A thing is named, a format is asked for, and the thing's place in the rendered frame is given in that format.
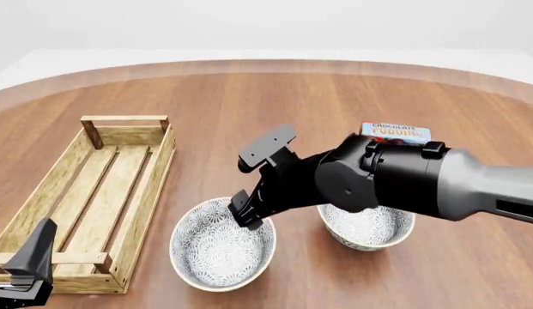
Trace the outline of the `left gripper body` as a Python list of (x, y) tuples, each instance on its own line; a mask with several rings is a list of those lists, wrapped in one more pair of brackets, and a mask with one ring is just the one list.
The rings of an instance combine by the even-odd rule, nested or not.
[(0, 307), (45, 306), (53, 286), (45, 280), (30, 280), (22, 285), (0, 282)]

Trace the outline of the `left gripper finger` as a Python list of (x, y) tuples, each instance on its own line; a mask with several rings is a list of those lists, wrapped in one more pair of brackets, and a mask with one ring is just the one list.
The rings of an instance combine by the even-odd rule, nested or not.
[(11, 284), (53, 283), (51, 258), (57, 227), (51, 218), (43, 218), (21, 249), (3, 265), (3, 270), (10, 273)]

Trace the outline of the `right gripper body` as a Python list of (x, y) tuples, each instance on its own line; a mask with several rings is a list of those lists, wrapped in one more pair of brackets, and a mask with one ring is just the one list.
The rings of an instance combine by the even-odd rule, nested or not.
[(263, 225), (257, 210), (260, 203), (260, 197), (255, 191), (248, 195), (245, 190), (240, 190), (231, 197), (229, 210), (240, 227), (255, 231)]

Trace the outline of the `patterned bowl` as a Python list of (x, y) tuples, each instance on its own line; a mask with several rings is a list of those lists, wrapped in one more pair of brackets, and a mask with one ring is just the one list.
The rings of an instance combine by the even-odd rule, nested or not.
[(357, 251), (380, 251), (405, 241), (415, 227), (415, 214), (378, 206), (349, 213), (330, 204), (317, 206), (330, 235)]
[(188, 285), (225, 293), (248, 285), (270, 265), (276, 251), (276, 228), (267, 218), (251, 231), (236, 223), (229, 197), (216, 197), (188, 210), (173, 229), (169, 257)]

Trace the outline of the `wooden slat tray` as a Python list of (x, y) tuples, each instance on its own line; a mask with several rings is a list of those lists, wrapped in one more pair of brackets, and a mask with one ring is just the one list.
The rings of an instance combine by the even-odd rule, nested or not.
[(176, 151), (166, 116), (85, 116), (82, 129), (0, 233), (2, 267), (42, 218), (58, 229), (54, 293), (123, 294)]

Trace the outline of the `flat plate on black stalk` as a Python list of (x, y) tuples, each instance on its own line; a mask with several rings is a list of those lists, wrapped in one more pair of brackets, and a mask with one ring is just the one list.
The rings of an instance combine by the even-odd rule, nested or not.
[(242, 173), (251, 173), (262, 164), (276, 167), (293, 151), (288, 145), (296, 138), (296, 131), (292, 125), (281, 124), (263, 136), (256, 138), (249, 146), (239, 153), (238, 169)]

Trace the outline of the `chocolate pudding box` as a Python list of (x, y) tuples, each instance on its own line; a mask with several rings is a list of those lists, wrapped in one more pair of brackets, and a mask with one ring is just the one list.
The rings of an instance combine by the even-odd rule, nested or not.
[(377, 142), (422, 145), (431, 141), (431, 131), (413, 125), (363, 122), (360, 135)]

